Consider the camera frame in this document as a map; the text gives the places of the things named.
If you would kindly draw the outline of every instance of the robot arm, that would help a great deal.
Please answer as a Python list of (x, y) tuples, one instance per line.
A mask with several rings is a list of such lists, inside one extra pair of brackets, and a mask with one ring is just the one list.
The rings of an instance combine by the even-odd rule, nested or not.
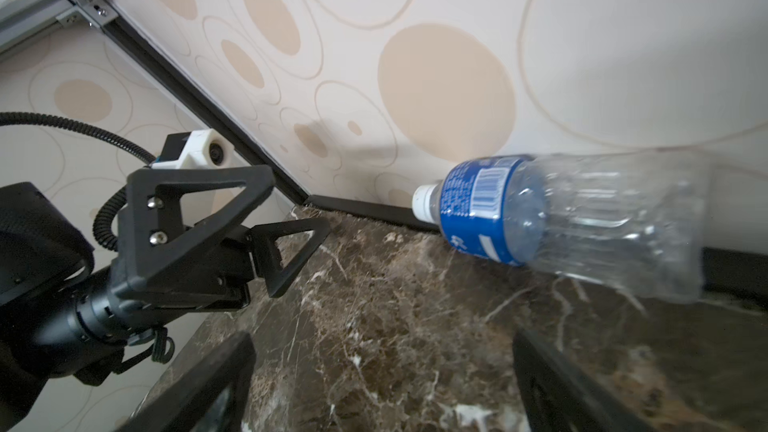
[[(247, 284), (256, 277), (272, 298), (285, 293), (330, 225), (312, 218), (242, 226), (271, 194), (274, 178), (268, 166), (226, 168), (232, 153), (215, 131), (169, 136), (160, 158), (128, 177), (118, 256), (98, 272), (86, 267), (77, 281), (67, 277), (92, 264), (88, 242), (32, 184), (0, 188), (8, 219), (0, 222), (0, 430), (24, 418), (48, 378), (73, 374), (95, 386), (125, 372), (137, 363), (122, 360), (129, 344), (154, 340), (142, 356), (167, 362), (168, 322), (247, 306)], [(184, 194), (233, 187), (243, 190), (221, 210), (183, 224)], [(283, 267), (275, 240), (309, 231), (312, 238)]]

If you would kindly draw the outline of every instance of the blue bottle label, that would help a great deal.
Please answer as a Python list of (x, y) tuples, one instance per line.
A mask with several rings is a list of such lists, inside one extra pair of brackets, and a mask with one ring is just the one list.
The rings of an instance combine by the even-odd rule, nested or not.
[(460, 252), (522, 265), (504, 240), (507, 181), (524, 156), (487, 157), (456, 166), (442, 184), (440, 226)]

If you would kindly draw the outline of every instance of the black cable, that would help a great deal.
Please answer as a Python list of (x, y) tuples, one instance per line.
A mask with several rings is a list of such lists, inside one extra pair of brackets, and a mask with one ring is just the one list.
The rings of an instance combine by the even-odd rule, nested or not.
[[(0, 126), (43, 126), (69, 130), (84, 136), (99, 139), (107, 144), (125, 150), (129, 154), (149, 165), (156, 157), (127, 139), (123, 139), (109, 130), (100, 129), (78, 120), (66, 117), (50, 116), (33, 112), (0, 112)], [(96, 242), (107, 250), (118, 250), (118, 238), (112, 233), (112, 221), (120, 209), (125, 206), (125, 186), (120, 188), (99, 209), (94, 218), (93, 234)]]

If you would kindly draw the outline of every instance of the camera lens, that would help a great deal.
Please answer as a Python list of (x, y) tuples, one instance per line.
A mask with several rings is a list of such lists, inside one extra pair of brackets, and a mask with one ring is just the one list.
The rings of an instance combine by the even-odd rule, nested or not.
[(208, 146), (208, 155), (210, 156), (210, 161), (216, 166), (220, 166), (224, 162), (224, 149), (216, 142), (212, 142)]

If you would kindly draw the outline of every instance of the barcode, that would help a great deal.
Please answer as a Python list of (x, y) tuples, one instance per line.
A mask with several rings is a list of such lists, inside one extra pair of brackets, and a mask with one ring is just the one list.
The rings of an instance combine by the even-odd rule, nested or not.
[(507, 174), (508, 167), (484, 168), (478, 172), (469, 199), (470, 216), (499, 218)]

